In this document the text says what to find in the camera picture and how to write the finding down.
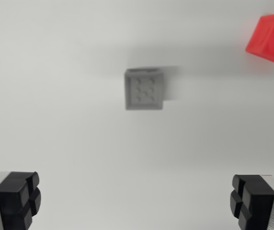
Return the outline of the gripper left finger with black rubber pad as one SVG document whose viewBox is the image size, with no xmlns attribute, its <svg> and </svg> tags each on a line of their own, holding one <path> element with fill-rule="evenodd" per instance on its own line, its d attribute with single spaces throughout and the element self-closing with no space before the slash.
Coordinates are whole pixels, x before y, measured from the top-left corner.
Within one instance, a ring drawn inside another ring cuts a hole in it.
<svg viewBox="0 0 274 230">
<path fill-rule="evenodd" d="M 28 230 L 41 205 L 37 172 L 0 172 L 0 230 Z"/>
</svg>

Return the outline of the gripper right finger with black rubber pad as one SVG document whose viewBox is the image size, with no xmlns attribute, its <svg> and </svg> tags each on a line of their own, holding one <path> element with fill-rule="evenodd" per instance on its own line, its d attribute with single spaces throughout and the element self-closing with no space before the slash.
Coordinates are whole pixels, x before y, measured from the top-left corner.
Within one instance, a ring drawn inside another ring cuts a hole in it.
<svg viewBox="0 0 274 230">
<path fill-rule="evenodd" d="M 232 179 L 230 209 L 242 230 L 274 230 L 274 177 L 239 175 Z"/>
</svg>

